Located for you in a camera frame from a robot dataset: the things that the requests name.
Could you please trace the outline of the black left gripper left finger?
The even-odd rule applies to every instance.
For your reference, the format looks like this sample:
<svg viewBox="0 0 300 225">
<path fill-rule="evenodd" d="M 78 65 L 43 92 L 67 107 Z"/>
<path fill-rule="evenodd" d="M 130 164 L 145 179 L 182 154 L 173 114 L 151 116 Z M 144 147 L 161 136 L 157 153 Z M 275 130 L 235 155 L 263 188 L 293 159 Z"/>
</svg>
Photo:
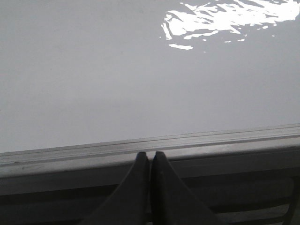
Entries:
<svg viewBox="0 0 300 225">
<path fill-rule="evenodd" d="M 150 177 L 149 160 L 139 152 L 116 190 L 81 225 L 144 225 Z"/>
</svg>

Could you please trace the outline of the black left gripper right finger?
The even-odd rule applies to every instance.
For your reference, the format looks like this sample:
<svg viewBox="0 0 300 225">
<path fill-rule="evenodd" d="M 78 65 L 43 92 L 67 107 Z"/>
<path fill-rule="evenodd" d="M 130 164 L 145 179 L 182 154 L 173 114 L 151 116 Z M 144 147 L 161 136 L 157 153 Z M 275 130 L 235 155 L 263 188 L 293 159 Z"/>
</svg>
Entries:
<svg viewBox="0 0 300 225">
<path fill-rule="evenodd" d="M 161 151 L 152 161 L 150 203 L 154 225 L 225 224 L 189 190 Z"/>
</svg>

